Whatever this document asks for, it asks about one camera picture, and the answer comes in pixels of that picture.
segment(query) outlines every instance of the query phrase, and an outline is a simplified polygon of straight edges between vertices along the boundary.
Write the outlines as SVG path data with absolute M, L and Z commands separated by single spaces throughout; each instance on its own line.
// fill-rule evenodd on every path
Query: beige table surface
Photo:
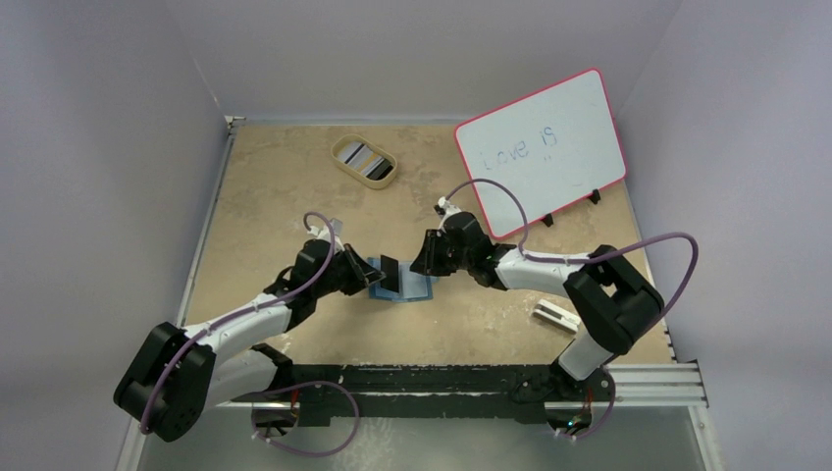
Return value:
M 398 159 L 396 179 L 373 190 L 338 170 L 330 147 L 360 134 Z M 451 126 L 256 126 L 239 130 L 202 260 L 187 323 L 202 322 L 248 302 L 294 261 L 309 238 L 308 210 L 344 222 L 341 239 L 363 257 L 384 253 L 412 260 L 425 229 L 439 218 L 440 196 L 467 180 Z M 471 189 L 453 202 L 482 213 Z M 510 237 L 506 241 L 516 241 Z M 601 243 L 624 246 L 638 239 L 623 183 L 536 223 L 527 247 L 559 253 L 590 251 Z M 641 251 L 629 259 L 646 272 Z M 572 339 L 530 318 L 544 297 L 574 311 L 563 298 L 535 291 L 482 288 L 468 274 L 442 278 L 430 301 L 373 300 L 367 291 L 330 294 L 309 319 L 269 343 L 297 363 L 510 364 L 548 363 Z M 670 363 L 662 328 L 647 333 L 621 363 Z

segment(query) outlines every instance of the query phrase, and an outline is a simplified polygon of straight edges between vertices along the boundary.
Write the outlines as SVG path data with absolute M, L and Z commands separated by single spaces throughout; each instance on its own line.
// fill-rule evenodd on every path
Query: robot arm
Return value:
M 440 228 L 427 230 L 411 271 L 435 277 L 466 270 L 483 287 L 533 289 L 568 297 L 586 330 L 551 364 L 556 381 L 577 384 L 614 356 L 627 353 L 664 307 L 658 292 L 623 256 L 597 264 L 570 264 L 613 251 L 608 245 L 592 253 L 544 254 L 512 244 L 493 243 L 476 217 L 441 198 L 435 207 Z M 532 261 L 528 255 L 566 263 Z M 607 294 L 604 287 L 614 287 Z
M 148 430 L 166 442 L 184 435 L 205 407 L 284 382 L 290 360 L 266 344 L 255 343 L 299 325 L 315 312 L 318 298 L 335 291 L 353 295 L 384 278 L 327 229 L 311 228 L 310 234 L 313 238 L 298 252 L 294 265 L 252 301 L 182 329 L 167 322 L 156 326 L 116 388 L 116 404 L 140 420 L 163 371 L 189 342 L 191 347 L 176 361 L 151 404 L 147 421 Z M 331 238 L 336 242 L 334 253 L 319 274 Z M 279 301 L 313 278 L 308 288 Z

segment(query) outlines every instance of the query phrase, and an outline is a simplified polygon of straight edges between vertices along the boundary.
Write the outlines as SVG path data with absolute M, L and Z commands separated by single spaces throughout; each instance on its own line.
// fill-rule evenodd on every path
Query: white wall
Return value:
M 619 114 L 645 235 L 701 264 L 669 326 L 730 469 L 832 469 L 832 3 L 683 2 Z M 650 250 L 670 292 L 683 245 Z
M 0 468 L 113 469 L 224 121 L 161 0 L 4 2 L 0 43 Z
M 464 118 L 589 67 L 624 102 L 681 0 L 167 0 L 223 112 Z

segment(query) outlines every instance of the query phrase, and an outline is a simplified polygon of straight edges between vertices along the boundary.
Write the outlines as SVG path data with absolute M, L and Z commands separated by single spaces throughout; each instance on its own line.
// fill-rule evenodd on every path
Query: white block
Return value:
M 581 325 L 581 318 L 562 307 L 541 299 L 532 310 L 532 316 L 546 321 L 554 326 L 563 329 L 570 334 L 578 333 L 578 326 Z

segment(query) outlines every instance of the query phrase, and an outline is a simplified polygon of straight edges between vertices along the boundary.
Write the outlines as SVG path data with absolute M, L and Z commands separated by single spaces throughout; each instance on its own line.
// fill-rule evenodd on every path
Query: red whiteboard frame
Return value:
M 558 86 L 558 85 L 560 85 L 560 84 L 562 84 L 562 83 L 564 83 L 564 82 L 566 82 L 566 81 L 569 81 L 569 80 L 571 80 L 571 79 L 574 79 L 574 78 L 580 77 L 580 76 L 582 76 L 583 74 L 587 74 L 587 73 L 589 73 L 589 72 L 596 72 L 596 73 L 598 73 L 598 76 L 600 77 L 600 83 L 601 83 L 601 86 L 603 87 L 603 96 L 604 96 L 604 98 L 606 99 L 606 108 L 607 108 L 607 110 L 609 111 L 609 119 L 612 121 L 612 128 L 615 130 L 615 139 L 618 141 L 618 150 L 621 152 L 621 158 L 622 158 L 622 159 L 623 159 L 623 161 L 624 161 L 624 175 L 623 175 L 620 179 L 615 180 L 615 181 L 613 181 L 613 182 L 610 182 L 610 183 L 608 183 L 608 184 L 606 184 L 606 185 L 604 185 L 604 186 L 602 186 L 602 187 L 600 187 L 600 188 L 597 188 L 597 189 L 598 189 L 598 190 L 602 190 L 602 189 L 605 189 L 605 188 L 609 188 L 610 186 L 612 186 L 612 185 L 614 185 L 614 184 L 616 184 L 616 183 L 621 182 L 622 180 L 624 180 L 624 178 L 626 178 L 626 177 L 627 177 L 627 173 L 629 172 L 629 168 L 627 167 L 627 157 L 624 155 L 624 149 L 623 149 L 623 148 L 622 148 L 622 146 L 621 146 L 621 135 L 618 133 L 618 127 L 615 125 L 615 117 L 614 117 L 614 116 L 612 116 L 612 108 L 611 108 L 611 107 L 610 107 L 610 105 L 609 105 L 609 93 L 608 93 L 608 92 L 607 92 L 607 90 L 606 90 L 606 82 L 603 80 L 603 74 L 600 72 L 600 70 L 599 70 L 598 68 L 595 68 L 595 67 L 593 67 L 593 68 L 589 68 L 589 69 L 586 69 L 586 70 L 585 70 L 585 71 L 583 71 L 583 72 L 579 72 L 578 74 L 575 74 L 575 75 L 570 76 L 570 77 L 568 77 L 568 78 L 564 78 L 563 80 L 558 81 L 558 82 L 556 82 L 556 83 L 553 83 L 553 84 L 551 84 L 551 85 L 547 85 L 547 86 L 545 86 L 545 87 L 543 87 L 543 88 L 541 88 L 541 89 L 539 89 L 539 90 L 536 90 L 536 91 L 533 91 L 533 92 L 531 92 L 531 93 L 529 93 L 529 94 L 527 94 L 527 95 L 521 96 L 520 98 L 517 98 L 516 100 L 509 101 L 508 103 L 506 103 L 506 104 L 504 104 L 504 105 L 500 105 L 500 106 L 498 106 L 498 107 L 496 107 L 496 108 L 494 108 L 494 109 L 492 109 L 492 110 L 490 110 L 490 111 L 487 111 L 487 112 L 483 113 L 482 115 L 476 116 L 476 117 L 474 117 L 474 118 L 471 118 L 470 120 L 464 121 L 464 122 L 462 122 L 462 123 L 460 123 L 460 124 L 456 125 L 456 128 L 454 128 L 454 129 L 453 129 L 453 139 L 456 141 L 456 149 L 459 151 L 459 157 L 462 159 L 462 165 L 464 165 L 464 166 L 465 166 L 465 172 L 468 174 L 468 180 L 473 179 L 473 176 L 472 176 L 472 174 L 471 174 L 471 169 L 468 167 L 468 162 L 465 160 L 465 155 L 464 155 L 464 153 L 462 152 L 462 146 L 461 146 L 461 145 L 460 145 L 460 143 L 459 143 L 459 138 L 457 137 L 457 132 L 459 131 L 459 128 L 462 128 L 462 127 L 463 127 L 463 126 L 465 126 L 465 125 L 468 125 L 468 124 L 470 124 L 470 123 L 473 123 L 473 122 L 475 122 L 475 121 L 479 120 L 480 118 L 483 118 L 483 117 L 485 117 L 485 116 L 488 116 L 488 115 L 490 115 L 491 113 L 496 113 L 497 111 L 499 111 L 499 110 L 501 110 L 501 109 L 503 109 L 503 108 L 505 108 L 505 107 L 507 107 L 507 106 L 513 105 L 514 103 L 517 103 L 517 102 L 519 102 L 519 101 L 523 101 L 523 100 L 525 100 L 525 99 L 527 99 L 527 98 L 531 98 L 532 96 L 535 96 L 535 95 L 537 95 L 538 93 L 541 93 L 541 92 L 547 91 L 547 90 L 549 90 L 550 88 L 554 88 L 554 87 L 556 87 L 556 86 Z M 513 230 L 513 231 L 508 232 L 508 233 L 507 233 L 507 234 L 505 234 L 505 235 L 495 235 L 495 234 L 494 234 L 494 230 L 492 229 L 491 222 L 489 221 L 489 215 L 488 215 L 488 213 L 486 213 L 486 207 L 483 205 L 483 200 L 480 198 L 480 193 L 479 193 L 479 191 L 477 191 L 476 184 L 472 184 L 471 186 L 473 186 L 473 188 L 474 188 L 474 195 L 477 197 L 477 203 L 480 205 L 480 209 L 481 209 L 481 210 L 483 210 L 483 215 L 484 215 L 484 216 L 485 216 L 485 218 L 486 218 L 486 226 L 489 228 L 489 234 L 491 234 L 491 235 L 492 235 L 492 237 L 494 237 L 494 238 L 496 238 L 496 239 L 504 239 L 504 238 L 507 238 L 507 237 L 513 236 L 513 235 L 517 234 L 517 232 L 519 232 L 519 231 L 522 231 L 522 230 L 523 230 L 523 227 L 521 226 L 521 227 L 519 227 L 519 228 L 517 228 L 517 229 L 515 229 L 515 230 Z M 576 200 L 574 200 L 574 201 L 572 201 L 572 202 L 570 202 L 570 203 L 566 203 L 566 204 L 564 204 L 563 206 L 561 206 L 561 207 L 559 207 L 559 208 L 552 209 L 551 211 L 549 211 L 549 212 L 548 212 L 548 214 L 555 213 L 555 212 L 560 211 L 560 210 L 562 210 L 562 209 L 566 209 L 566 208 L 568 208 L 569 206 L 572 206 L 573 204 L 577 203 L 578 201 L 581 201 L 582 199 L 586 199 L 586 198 L 588 198 L 588 197 L 590 197 L 590 196 L 592 196 L 592 192 L 589 192 L 589 193 L 585 194 L 584 196 L 581 196 L 581 197 L 577 198 Z M 543 218 L 545 218 L 545 217 L 546 217 L 546 215 L 543 215 L 543 216 L 541 216 L 541 217 L 540 217 L 540 218 L 538 218 L 538 219 L 535 219 L 535 220 L 533 220 L 533 221 L 529 221 L 528 223 L 529 223 L 529 225 L 531 225 L 532 223 L 536 223 L 536 222 L 540 221 L 541 219 L 543 219 Z

